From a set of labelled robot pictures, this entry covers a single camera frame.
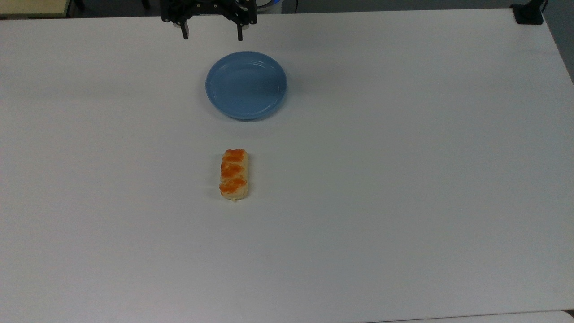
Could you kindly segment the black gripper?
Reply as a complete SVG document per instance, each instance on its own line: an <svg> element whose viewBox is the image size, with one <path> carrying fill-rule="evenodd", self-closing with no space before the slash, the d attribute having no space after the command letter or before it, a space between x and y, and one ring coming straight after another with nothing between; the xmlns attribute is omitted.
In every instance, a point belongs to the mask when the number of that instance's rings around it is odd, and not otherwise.
<svg viewBox="0 0 574 323"><path fill-rule="evenodd" d="M181 30L183 39L189 39L188 20L195 16L223 16L236 24L238 41L244 40L244 31L258 22L254 0L162 0L161 18L172 22Z"/></svg>

